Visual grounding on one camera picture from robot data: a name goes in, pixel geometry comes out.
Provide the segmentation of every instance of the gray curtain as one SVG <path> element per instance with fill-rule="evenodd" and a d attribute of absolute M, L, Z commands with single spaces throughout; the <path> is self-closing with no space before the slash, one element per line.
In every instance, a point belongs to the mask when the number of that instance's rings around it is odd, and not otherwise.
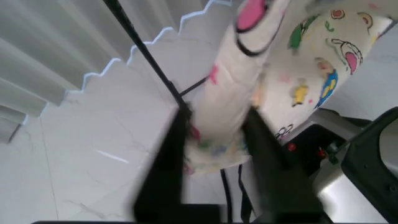
<path fill-rule="evenodd" d="M 120 0 L 143 41 L 209 0 Z M 216 0 L 229 4 L 231 0 Z M 8 142 L 27 115 L 81 91 L 112 60 L 127 62 L 132 40 L 103 1 L 3 0 L 0 7 L 0 141 Z"/>

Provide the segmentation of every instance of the pleated curtain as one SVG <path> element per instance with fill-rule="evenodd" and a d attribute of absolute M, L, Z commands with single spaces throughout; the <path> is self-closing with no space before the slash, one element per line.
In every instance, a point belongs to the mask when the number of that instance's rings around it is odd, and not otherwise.
<path fill-rule="evenodd" d="M 143 41 L 209 0 L 120 0 Z M 227 4 L 228 0 L 217 0 Z M 27 115 L 82 91 L 112 60 L 127 62 L 134 45 L 100 0 L 2 0 L 0 6 L 0 141 L 9 142 Z"/>

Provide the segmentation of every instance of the black strap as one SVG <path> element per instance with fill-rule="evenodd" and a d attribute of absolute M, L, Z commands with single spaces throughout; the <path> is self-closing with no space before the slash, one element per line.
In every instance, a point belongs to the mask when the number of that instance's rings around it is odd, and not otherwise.
<path fill-rule="evenodd" d="M 238 179 L 238 184 L 239 188 L 242 191 L 242 205 L 241 205 L 241 218 L 243 223 L 250 223 L 250 215 L 251 212 L 253 211 L 253 207 L 251 205 L 248 193 L 246 192 L 246 189 L 244 188 L 243 182 L 242 182 L 242 164 L 239 165 L 238 169 L 238 174 L 239 174 L 239 179 Z"/>

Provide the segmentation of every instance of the wire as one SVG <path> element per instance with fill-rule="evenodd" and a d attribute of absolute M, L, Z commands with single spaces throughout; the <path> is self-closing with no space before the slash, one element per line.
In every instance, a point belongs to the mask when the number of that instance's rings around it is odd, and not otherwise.
<path fill-rule="evenodd" d="M 224 169 L 221 169 L 220 172 L 221 172 L 221 179 L 223 180 L 225 198 L 226 198 L 227 223 L 232 223 L 232 199 L 231 199 L 231 192 L 229 191 L 228 179 L 226 178 Z"/>

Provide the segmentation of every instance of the cloth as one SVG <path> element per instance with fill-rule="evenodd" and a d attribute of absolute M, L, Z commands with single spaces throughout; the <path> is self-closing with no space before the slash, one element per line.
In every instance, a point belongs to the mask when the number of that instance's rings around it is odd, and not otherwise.
<path fill-rule="evenodd" d="M 365 2 L 244 2 L 227 28 L 193 115 L 185 170 L 211 172 L 246 162 L 239 129 L 251 104 L 277 139 L 324 104 L 392 22 L 381 6 Z"/>

